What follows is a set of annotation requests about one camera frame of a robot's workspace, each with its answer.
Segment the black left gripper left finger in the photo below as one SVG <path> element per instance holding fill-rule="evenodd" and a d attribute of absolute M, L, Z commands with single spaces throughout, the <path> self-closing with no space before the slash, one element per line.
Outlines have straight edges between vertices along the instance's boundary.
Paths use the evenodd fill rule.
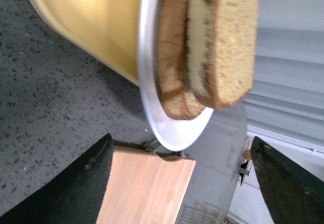
<path fill-rule="evenodd" d="M 106 134 L 1 223 L 96 223 L 108 184 L 113 139 Z"/>

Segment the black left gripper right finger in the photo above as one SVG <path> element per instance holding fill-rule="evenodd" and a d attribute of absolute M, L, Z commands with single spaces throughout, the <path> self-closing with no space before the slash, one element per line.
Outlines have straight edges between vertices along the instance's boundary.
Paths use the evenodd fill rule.
<path fill-rule="evenodd" d="M 323 181 L 259 137 L 252 160 L 274 223 L 323 223 Z"/>

